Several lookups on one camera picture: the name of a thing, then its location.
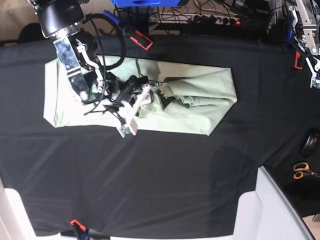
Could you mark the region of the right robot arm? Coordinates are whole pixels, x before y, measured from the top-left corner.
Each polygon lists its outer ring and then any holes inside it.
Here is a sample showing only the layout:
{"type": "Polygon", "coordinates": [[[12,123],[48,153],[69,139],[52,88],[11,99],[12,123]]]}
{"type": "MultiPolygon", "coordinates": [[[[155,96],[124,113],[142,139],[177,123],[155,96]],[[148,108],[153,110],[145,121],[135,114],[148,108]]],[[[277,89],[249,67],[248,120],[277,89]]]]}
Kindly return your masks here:
{"type": "Polygon", "coordinates": [[[135,44],[148,50],[153,42],[131,26],[120,23],[110,12],[84,14],[81,0],[31,0],[41,31],[46,39],[53,38],[57,57],[66,70],[66,77],[75,98],[82,105],[92,105],[89,114],[110,113],[117,120],[116,129],[122,137],[136,135],[138,123],[135,120],[139,108],[152,102],[151,91],[156,84],[148,77],[132,75],[122,82],[111,70],[125,60],[126,43],[129,38],[135,44]],[[102,49],[99,36],[85,31],[81,24],[104,20],[114,29],[120,43],[120,59],[107,65],[106,59],[99,59],[97,49],[102,49]]]}

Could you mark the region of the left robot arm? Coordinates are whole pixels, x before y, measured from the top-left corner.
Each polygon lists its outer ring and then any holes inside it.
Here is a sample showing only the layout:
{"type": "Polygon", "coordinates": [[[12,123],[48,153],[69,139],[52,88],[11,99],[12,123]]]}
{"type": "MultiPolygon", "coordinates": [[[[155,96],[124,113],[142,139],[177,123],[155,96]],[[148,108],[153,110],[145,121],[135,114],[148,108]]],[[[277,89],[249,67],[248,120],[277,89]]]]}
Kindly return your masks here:
{"type": "Polygon", "coordinates": [[[283,15],[297,47],[295,67],[305,60],[311,72],[310,87],[320,88],[320,2],[318,0],[284,0],[283,15]]]}

